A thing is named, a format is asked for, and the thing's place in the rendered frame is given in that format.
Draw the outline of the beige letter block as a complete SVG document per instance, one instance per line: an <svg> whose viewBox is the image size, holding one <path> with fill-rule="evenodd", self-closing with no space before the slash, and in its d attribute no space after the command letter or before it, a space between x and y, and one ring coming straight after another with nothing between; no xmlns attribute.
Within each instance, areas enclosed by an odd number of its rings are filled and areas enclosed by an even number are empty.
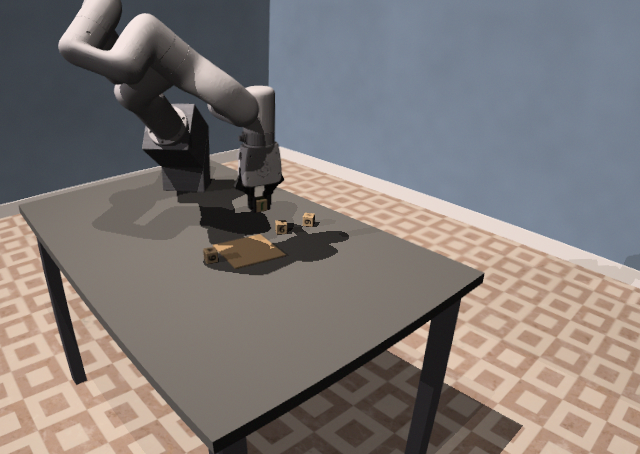
<svg viewBox="0 0 640 454"><path fill-rule="evenodd" d="M287 234L287 222L286 220L275 221L276 234Z"/></svg>
<svg viewBox="0 0 640 454"><path fill-rule="evenodd" d="M216 250L215 247L204 248L203 254L204 254L204 260L207 264L218 262L218 251Z"/></svg>
<svg viewBox="0 0 640 454"><path fill-rule="evenodd" d="M303 226L313 227L315 223L315 214L305 213L303 215Z"/></svg>
<svg viewBox="0 0 640 454"><path fill-rule="evenodd" d="M263 196L256 197L257 212L267 211L267 199Z"/></svg>

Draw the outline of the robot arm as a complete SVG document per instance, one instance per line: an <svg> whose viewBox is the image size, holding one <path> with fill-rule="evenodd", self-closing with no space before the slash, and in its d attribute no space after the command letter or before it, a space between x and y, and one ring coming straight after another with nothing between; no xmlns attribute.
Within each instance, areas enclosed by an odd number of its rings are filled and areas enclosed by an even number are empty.
<svg viewBox="0 0 640 454"><path fill-rule="evenodd" d="M172 145L187 129L183 111L163 94L173 85L206 102L214 117L243 127L238 141L251 146L275 142L273 88L244 88L150 14L136 16L119 37L113 29L121 14L121 0L84 0L59 51L69 63L116 84L116 99L150 127L155 143Z"/></svg>

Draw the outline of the tan flat mat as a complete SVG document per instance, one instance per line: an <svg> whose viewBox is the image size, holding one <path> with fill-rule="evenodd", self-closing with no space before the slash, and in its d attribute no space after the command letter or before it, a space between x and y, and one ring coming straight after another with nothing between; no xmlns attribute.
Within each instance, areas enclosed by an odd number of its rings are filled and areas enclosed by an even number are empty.
<svg viewBox="0 0 640 454"><path fill-rule="evenodd" d="M286 256L261 234L213 245L235 268L242 268Z"/></svg>

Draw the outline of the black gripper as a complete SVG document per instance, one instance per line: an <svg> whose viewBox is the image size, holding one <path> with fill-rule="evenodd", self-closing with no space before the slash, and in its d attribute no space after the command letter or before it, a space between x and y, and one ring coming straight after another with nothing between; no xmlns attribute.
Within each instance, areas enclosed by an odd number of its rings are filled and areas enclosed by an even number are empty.
<svg viewBox="0 0 640 454"><path fill-rule="evenodd" d="M249 158L249 155L252 155L252 158ZM247 194L248 208L253 213L257 212L255 187L264 186L263 197L267 199L267 210L270 210L272 194L283 181L278 142L265 146L251 146L244 142L241 144L238 177L234 188Z"/></svg>

